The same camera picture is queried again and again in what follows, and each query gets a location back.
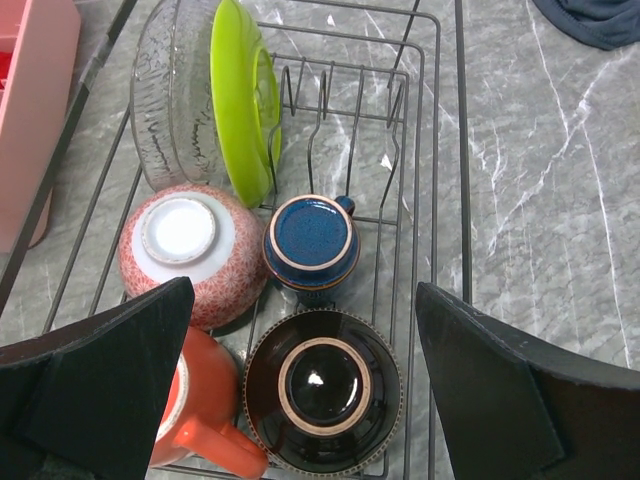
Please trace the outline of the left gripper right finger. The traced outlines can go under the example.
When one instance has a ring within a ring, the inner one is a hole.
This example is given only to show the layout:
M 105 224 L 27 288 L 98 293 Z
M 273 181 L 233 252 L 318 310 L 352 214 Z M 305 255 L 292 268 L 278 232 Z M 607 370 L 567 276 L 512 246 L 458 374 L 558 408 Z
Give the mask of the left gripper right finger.
M 636 479 L 639 373 L 484 314 L 432 283 L 416 314 L 458 479 Z

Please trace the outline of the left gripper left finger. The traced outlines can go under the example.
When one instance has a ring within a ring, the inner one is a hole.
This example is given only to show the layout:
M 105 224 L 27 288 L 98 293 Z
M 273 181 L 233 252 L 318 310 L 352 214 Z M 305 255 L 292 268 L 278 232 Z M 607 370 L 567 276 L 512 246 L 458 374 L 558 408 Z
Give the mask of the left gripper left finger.
M 99 479 L 143 478 L 193 302 L 178 277 L 2 347 L 2 478 L 30 479 L 49 455 Z

